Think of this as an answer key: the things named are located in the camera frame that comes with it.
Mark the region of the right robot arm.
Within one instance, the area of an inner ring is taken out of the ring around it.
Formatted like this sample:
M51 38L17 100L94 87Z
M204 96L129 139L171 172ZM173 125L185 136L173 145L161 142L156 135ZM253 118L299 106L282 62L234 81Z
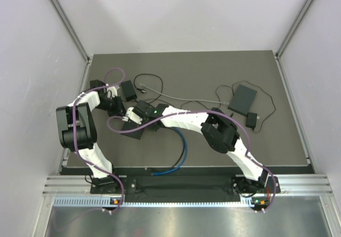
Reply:
M226 154L242 170L246 187L238 187L243 193L261 192L276 178L251 154L251 139L244 127L218 108L211 110L183 110L167 104L156 107L140 101L126 113L129 120L138 126L161 125L181 128L201 134L214 151Z

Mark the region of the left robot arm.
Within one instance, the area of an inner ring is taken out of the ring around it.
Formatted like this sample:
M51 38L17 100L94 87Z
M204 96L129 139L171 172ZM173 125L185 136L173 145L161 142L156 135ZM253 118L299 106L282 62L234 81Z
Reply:
M92 116L94 109L106 111L109 116L123 116L126 110L117 93L118 85L100 80L90 81L90 89L81 92L70 104L56 109L59 141L63 148L78 155L89 166L93 192L113 193L123 190L115 175L113 164L102 153Z

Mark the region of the black network switch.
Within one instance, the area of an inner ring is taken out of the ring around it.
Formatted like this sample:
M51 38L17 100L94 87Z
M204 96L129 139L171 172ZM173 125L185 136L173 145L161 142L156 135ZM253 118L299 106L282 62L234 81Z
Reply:
M250 112L256 94L256 90L244 85L239 85L230 101L228 109L246 117Z
M121 131L130 131L132 129L136 129L138 128L139 125L133 121L126 121L123 124L123 127L121 129ZM129 132L129 133L123 133L124 136L136 139L136 140L140 140L142 135L143 135L144 129L139 129L133 132Z

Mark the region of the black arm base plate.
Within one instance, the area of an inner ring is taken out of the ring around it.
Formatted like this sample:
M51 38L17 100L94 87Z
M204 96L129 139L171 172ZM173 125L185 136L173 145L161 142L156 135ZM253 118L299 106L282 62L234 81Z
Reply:
M191 199L222 199L236 198L240 194L249 197L255 194L280 193L280 185L276 178L277 187L268 180L266 188L255 193L243 193L238 187L246 187L243 174L235 168L197 168L180 169L179 171L158 175L157 173L130 172L119 179L123 184L123 192L128 201L142 200L191 200ZM85 177L91 185L92 194L119 194L116 192L93 192L91 176Z

